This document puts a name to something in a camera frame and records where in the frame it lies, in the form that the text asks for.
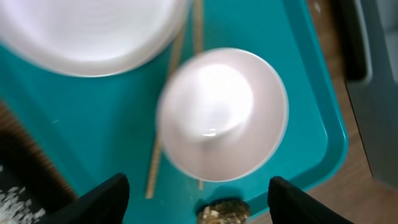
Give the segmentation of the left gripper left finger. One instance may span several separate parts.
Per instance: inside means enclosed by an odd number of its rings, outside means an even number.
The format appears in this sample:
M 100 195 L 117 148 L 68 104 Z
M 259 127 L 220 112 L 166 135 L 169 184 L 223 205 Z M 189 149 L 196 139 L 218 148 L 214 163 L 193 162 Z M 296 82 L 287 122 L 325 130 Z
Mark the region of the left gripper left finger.
M 125 174 L 118 173 L 39 224 L 122 223 L 130 196 Z

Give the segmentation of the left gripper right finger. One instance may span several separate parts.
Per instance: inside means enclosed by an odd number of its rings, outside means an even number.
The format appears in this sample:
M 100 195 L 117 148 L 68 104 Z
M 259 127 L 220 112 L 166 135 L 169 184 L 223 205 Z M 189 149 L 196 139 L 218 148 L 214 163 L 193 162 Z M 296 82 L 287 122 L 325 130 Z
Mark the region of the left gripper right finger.
M 267 197 L 273 224 L 353 224 L 280 176 Z

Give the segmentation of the pile of rice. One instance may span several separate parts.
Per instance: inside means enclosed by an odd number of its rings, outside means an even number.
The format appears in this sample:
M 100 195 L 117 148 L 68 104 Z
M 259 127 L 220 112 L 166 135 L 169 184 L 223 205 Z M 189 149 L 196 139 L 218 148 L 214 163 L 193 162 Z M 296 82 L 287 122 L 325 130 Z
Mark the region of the pile of rice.
M 1 164 L 1 224 L 35 224 L 47 212 L 8 167 Z

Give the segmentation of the small white bowl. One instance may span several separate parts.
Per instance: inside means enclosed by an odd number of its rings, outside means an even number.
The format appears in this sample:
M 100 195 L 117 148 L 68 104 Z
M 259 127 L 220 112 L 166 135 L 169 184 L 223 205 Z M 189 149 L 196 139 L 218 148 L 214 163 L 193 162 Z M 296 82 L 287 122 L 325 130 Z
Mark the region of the small white bowl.
M 187 60 L 159 98 L 165 155 L 180 172 L 229 182 L 263 166 L 289 123 L 289 98 L 275 68 L 243 49 L 207 50 Z

